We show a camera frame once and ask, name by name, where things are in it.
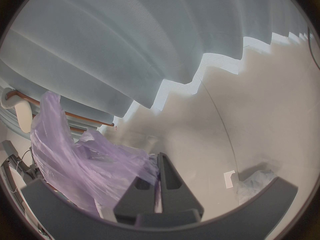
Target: cable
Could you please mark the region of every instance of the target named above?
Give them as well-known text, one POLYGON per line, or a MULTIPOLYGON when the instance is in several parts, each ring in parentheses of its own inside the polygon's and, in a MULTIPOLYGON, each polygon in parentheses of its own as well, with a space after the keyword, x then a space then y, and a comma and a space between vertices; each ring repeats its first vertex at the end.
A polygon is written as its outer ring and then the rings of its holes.
POLYGON ((22 159, 24 158, 24 155, 25 155, 25 154, 27 154, 27 152, 28 152, 28 151, 30 151, 30 150, 27 150, 27 151, 23 154, 23 156, 22 156, 21 160, 17 162, 17 168, 16 168, 16 171, 18 170, 18 165, 19 165, 19 163, 20 163, 20 162, 22 162, 22 159))
POLYGON ((308 27, 308 44, 309 44, 309 50, 310 50, 310 53, 311 53, 311 56, 312 56, 312 58, 313 58, 314 63, 316 64, 316 66, 317 66, 318 69, 320 70, 320 66, 318 65, 315 57, 313 56, 313 52, 312 52, 312 49, 311 49, 311 42, 310 42, 310 39, 311 39, 311 38, 310 38, 310 35, 311 35, 311 33, 310 33, 310 28, 308 27))

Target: crumpled plastic bag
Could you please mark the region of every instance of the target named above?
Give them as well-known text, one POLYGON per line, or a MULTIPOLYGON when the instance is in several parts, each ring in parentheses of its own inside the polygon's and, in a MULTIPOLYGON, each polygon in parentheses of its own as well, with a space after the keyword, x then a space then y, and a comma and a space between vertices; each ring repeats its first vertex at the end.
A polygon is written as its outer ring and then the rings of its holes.
POLYGON ((239 205, 247 202, 261 190, 263 190, 274 178, 276 174, 272 170, 258 170, 244 181, 237 183, 237 194, 239 205))
POLYGON ((34 159, 45 180, 78 207, 99 216, 113 209, 136 176, 155 185, 157 158, 142 149, 115 145, 88 129, 77 143, 71 136, 60 95, 47 91, 31 126, 34 159))

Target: white floor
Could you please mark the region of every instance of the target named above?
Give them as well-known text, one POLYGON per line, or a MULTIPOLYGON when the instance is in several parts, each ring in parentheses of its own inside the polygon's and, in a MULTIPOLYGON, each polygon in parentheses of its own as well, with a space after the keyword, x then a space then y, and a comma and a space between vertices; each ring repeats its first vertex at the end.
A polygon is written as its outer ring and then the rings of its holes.
POLYGON ((241 61, 205 54, 189 87, 164 83, 151 109, 133 104, 116 131, 102 132, 117 144, 166 153, 204 206, 202 220, 238 206, 224 173, 244 180, 272 169, 299 188, 272 239, 319 176, 320 71, 304 36, 274 34, 271 45, 245 38, 244 46, 241 61))

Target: translucent plastic bag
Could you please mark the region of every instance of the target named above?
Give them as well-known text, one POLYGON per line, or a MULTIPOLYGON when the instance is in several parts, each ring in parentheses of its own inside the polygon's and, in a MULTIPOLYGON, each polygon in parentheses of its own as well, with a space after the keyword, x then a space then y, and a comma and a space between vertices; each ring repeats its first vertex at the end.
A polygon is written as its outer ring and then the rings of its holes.
POLYGON ((258 170, 245 181, 239 181, 237 184, 237 194, 239 205, 247 202, 250 198, 264 189, 276 175, 272 170, 258 170))
POLYGON ((114 145, 96 130, 74 143, 59 102, 47 91, 31 126, 34 159, 49 184, 97 216, 96 205, 113 209, 136 176, 155 185, 156 158, 144 150, 114 145))

